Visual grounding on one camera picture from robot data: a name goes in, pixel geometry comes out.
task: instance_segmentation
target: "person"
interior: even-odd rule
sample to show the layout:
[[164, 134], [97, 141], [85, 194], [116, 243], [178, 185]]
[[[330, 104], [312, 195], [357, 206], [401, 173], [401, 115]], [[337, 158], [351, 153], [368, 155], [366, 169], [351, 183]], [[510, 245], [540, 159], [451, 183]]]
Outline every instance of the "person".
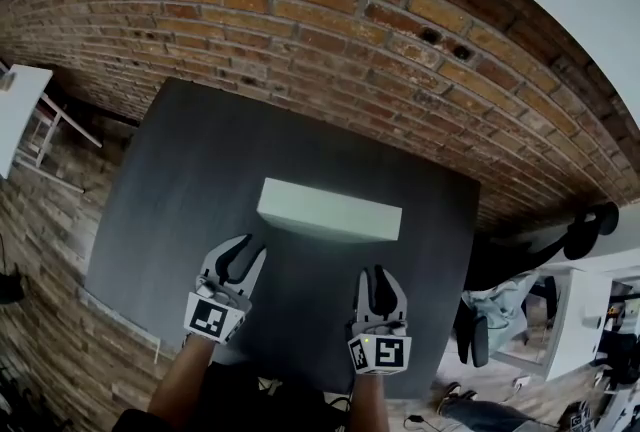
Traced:
[[590, 411], [585, 402], [567, 407], [558, 425], [548, 425], [496, 402], [478, 400], [475, 391], [460, 394], [461, 386], [454, 382], [447, 388], [438, 405], [439, 415], [453, 419], [473, 432], [550, 432], [552, 430], [590, 431]]
[[[296, 387], [285, 393], [285, 398], [267, 396], [267, 391], [259, 390], [250, 366], [210, 365], [215, 345], [204, 336], [189, 335], [153, 393], [147, 411], [126, 410], [113, 432], [236, 432], [271, 424], [272, 430], [300, 430], [301, 420], [305, 430], [321, 431], [344, 424], [335, 414], [343, 414], [341, 411], [322, 410], [328, 406], [321, 392]], [[358, 375], [350, 406], [350, 432], [389, 432], [382, 376]]]

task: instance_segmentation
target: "shoe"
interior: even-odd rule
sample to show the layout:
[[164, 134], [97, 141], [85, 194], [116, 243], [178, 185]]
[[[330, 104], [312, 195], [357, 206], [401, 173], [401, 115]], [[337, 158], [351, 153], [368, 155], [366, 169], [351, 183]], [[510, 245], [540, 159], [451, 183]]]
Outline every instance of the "shoe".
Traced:
[[461, 390], [462, 390], [462, 386], [460, 386], [459, 382], [452, 382], [451, 384], [449, 384], [447, 388], [444, 390], [444, 396], [442, 397], [442, 400], [440, 400], [440, 403], [438, 404], [438, 408], [436, 409], [436, 412], [440, 414], [440, 411], [444, 403], [448, 402], [452, 398], [458, 398], [460, 396]]
[[460, 395], [460, 398], [463, 400], [473, 400], [474, 402], [478, 399], [478, 393], [476, 393], [473, 389], [469, 391], [465, 391]]

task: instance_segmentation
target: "forearm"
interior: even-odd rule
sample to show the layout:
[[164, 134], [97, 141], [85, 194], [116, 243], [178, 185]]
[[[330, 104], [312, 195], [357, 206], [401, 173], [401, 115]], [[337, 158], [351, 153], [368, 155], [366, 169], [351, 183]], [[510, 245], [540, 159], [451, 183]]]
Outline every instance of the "forearm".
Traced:
[[381, 375], [358, 375], [351, 397], [349, 432], [389, 432]]
[[148, 412], [183, 430], [198, 403], [215, 343], [192, 334], [151, 397]]

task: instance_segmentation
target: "white box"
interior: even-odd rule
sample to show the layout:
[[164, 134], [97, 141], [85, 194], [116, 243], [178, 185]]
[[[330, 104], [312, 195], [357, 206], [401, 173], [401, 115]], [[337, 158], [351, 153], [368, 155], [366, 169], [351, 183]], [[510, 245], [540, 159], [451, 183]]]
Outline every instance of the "white box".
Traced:
[[258, 213], [274, 227], [338, 242], [395, 241], [402, 208], [265, 178]]

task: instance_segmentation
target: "dark gray table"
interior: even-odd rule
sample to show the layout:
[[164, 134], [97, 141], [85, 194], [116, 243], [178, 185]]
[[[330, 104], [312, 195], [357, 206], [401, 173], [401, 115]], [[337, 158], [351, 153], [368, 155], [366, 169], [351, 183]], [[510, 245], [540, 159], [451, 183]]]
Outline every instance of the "dark gray table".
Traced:
[[[268, 226], [256, 213], [265, 177], [403, 209], [397, 242], [337, 244]], [[326, 123], [170, 79], [113, 185], [86, 289], [174, 346], [207, 252], [251, 232], [268, 246], [234, 352], [281, 378], [345, 392], [344, 324], [357, 275], [383, 264], [404, 288], [413, 347], [387, 394], [427, 393], [458, 307], [479, 184]], [[218, 355], [224, 355], [222, 349]]]

